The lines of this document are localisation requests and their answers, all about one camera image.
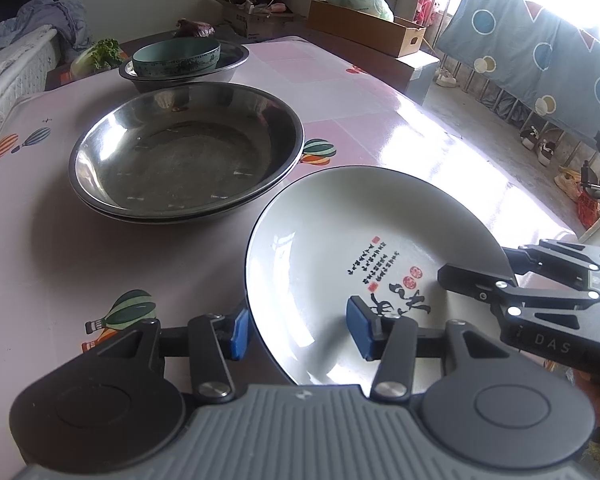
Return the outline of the green leafy vegetable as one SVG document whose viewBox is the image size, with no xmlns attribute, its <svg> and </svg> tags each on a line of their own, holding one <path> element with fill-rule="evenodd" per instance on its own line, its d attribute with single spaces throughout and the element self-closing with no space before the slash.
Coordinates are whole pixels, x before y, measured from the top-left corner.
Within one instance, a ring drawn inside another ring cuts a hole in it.
<svg viewBox="0 0 600 480">
<path fill-rule="evenodd" d="M 119 67 L 127 58 L 117 40 L 101 39 L 72 61 L 70 75 L 73 80 L 78 80 L 106 72 Z"/>
</svg>

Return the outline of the blue circle-patterned hanging blanket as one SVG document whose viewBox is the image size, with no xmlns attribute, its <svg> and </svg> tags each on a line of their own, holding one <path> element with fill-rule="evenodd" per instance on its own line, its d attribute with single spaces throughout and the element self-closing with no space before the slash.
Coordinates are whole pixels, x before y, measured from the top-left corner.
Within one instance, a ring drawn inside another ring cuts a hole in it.
<svg viewBox="0 0 600 480">
<path fill-rule="evenodd" d="M 593 146 L 600 41 L 532 0 L 460 0 L 437 42 L 533 113 Z"/>
</svg>

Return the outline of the large brown cardboard box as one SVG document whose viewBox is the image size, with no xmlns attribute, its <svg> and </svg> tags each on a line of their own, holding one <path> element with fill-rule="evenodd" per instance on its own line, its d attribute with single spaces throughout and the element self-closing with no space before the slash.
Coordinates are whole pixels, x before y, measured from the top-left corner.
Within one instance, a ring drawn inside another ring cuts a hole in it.
<svg viewBox="0 0 600 480">
<path fill-rule="evenodd" d="M 440 60 L 425 51 L 392 58 L 362 44 L 307 28 L 301 22 L 285 25 L 284 35 L 298 36 L 316 44 L 358 66 L 419 105 L 424 104 L 434 73 L 440 66 Z"/>
</svg>

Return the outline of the open shallow cardboard box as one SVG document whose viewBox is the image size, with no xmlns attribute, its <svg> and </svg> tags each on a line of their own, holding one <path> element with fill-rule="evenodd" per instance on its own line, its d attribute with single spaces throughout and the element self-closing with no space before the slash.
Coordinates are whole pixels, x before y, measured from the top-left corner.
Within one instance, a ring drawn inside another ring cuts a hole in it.
<svg viewBox="0 0 600 480">
<path fill-rule="evenodd" d="M 312 0 L 306 18 L 309 28 L 362 44 L 392 58 L 417 52 L 426 28 L 396 16 L 392 22 L 368 13 Z"/>
</svg>

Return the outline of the red onion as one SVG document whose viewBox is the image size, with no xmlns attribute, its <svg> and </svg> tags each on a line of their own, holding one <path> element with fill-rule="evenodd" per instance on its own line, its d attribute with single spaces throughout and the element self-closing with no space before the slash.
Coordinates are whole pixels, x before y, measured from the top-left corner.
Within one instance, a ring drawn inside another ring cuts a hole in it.
<svg viewBox="0 0 600 480">
<path fill-rule="evenodd" d="M 186 18 L 180 18 L 176 23 L 174 38 L 192 37 L 192 38 L 210 38 L 215 34 L 214 27 L 206 22 L 189 21 Z"/>
</svg>

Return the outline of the white mattress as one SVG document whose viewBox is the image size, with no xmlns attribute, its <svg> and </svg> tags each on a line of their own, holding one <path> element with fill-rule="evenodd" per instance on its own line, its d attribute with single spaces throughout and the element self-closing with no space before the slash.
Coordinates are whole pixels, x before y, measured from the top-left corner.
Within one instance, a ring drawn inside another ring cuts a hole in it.
<svg viewBox="0 0 600 480">
<path fill-rule="evenodd" d="M 15 102 L 45 88 L 60 60 L 57 30 L 43 25 L 0 50 L 0 127 Z"/>
</svg>

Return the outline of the pink balloon tablecloth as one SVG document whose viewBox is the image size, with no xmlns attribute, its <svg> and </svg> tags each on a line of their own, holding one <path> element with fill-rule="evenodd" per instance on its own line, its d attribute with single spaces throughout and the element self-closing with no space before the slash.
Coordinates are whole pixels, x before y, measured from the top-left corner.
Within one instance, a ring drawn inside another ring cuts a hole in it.
<svg viewBox="0 0 600 480">
<path fill-rule="evenodd" d="M 570 229 L 515 179 L 420 106 L 299 39 L 255 44 L 238 84 L 278 96 L 338 165 L 414 174 L 470 209 L 505 246 Z M 77 356 L 84 325 L 122 292 L 145 289 L 163 323 L 234 307 L 255 200 L 219 220 L 139 226 L 84 206 L 68 179 L 79 136 L 135 88 L 117 73 L 19 101 L 0 132 L 0 425 L 20 391 Z"/>
</svg>

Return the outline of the cluttered cardboard box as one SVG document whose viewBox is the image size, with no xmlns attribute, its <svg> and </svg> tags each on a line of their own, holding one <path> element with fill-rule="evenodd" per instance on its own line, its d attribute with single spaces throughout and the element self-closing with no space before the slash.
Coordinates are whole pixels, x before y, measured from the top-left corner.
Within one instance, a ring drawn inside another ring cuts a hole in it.
<svg viewBox="0 0 600 480">
<path fill-rule="evenodd" d="M 221 6 L 222 20 L 242 38 L 262 41 L 282 36 L 297 21 L 285 0 L 212 0 Z"/>
</svg>

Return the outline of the grey-blue clothes pile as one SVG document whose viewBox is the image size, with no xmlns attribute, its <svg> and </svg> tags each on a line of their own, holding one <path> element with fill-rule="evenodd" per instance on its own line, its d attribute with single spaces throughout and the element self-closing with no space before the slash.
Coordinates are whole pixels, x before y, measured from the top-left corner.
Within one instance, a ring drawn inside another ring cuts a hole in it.
<svg viewBox="0 0 600 480">
<path fill-rule="evenodd" d="M 1 21 L 0 49 L 41 26 L 56 29 L 69 52 L 82 52 L 92 45 L 82 3 L 72 0 L 30 0 L 14 18 Z"/>
</svg>

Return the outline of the white ceramic calligraphy plate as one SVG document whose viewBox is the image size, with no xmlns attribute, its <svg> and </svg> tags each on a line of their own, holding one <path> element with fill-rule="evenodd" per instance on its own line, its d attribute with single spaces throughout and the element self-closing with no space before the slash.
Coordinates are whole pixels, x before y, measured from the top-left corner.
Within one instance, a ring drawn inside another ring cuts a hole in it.
<svg viewBox="0 0 600 480">
<path fill-rule="evenodd" d="M 260 214 L 247 248 L 247 299 L 265 348 L 292 382 L 368 389 L 376 364 L 348 331 L 353 296 L 422 327 L 459 318 L 486 336 L 500 333 L 485 304 L 439 285 L 446 264 L 510 275 L 486 226 L 435 186 L 379 167 L 321 170 Z"/>
</svg>

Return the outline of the teal ceramic bowl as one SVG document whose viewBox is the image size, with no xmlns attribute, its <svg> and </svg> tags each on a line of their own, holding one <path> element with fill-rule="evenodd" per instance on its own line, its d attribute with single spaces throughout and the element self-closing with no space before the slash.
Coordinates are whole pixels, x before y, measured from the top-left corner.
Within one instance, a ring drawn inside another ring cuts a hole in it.
<svg viewBox="0 0 600 480">
<path fill-rule="evenodd" d="M 208 70 L 220 54 L 221 44 L 214 38 L 172 38 L 138 49 L 132 63 L 138 76 L 171 78 Z"/>
</svg>

